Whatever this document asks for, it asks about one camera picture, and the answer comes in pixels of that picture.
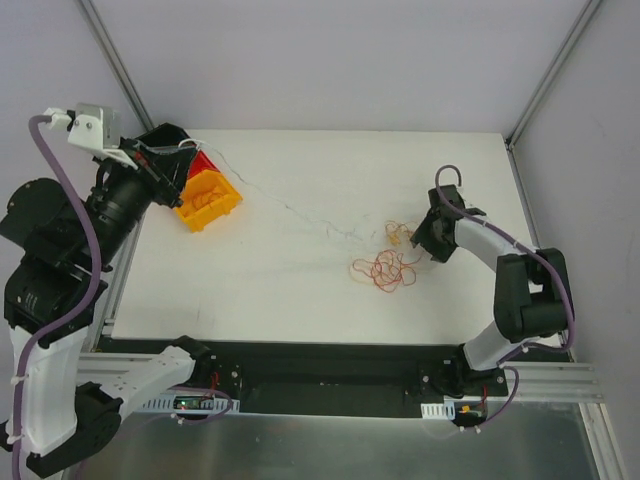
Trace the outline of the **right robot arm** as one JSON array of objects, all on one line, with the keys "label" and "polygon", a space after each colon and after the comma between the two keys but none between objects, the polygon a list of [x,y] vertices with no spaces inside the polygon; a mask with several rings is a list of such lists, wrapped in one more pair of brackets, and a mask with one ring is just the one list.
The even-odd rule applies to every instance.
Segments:
[{"label": "right robot arm", "polygon": [[454,185],[429,191],[430,207],[410,242],[444,264],[454,252],[472,253],[495,274],[493,320],[460,346],[450,369],[452,387],[473,394],[493,370],[529,348],[566,352],[575,318],[564,255],[535,250],[493,225],[485,212],[465,205]]}]

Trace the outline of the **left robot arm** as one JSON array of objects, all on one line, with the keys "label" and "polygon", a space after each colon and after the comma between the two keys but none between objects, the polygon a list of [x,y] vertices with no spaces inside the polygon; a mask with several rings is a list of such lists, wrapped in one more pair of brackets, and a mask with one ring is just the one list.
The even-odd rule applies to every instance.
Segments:
[{"label": "left robot arm", "polygon": [[148,207],[176,207],[197,156],[192,145],[152,148],[125,140],[132,166],[99,164],[81,199],[69,182],[40,178],[10,198],[4,238],[23,257],[4,288],[4,316],[14,348],[14,408],[2,447],[14,469],[48,478],[102,450],[123,421],[166,389],[211,384],[212,354],[181,336],[157,357],[108,382],[79,383],[82,345],[107,288],[111,260]]}]

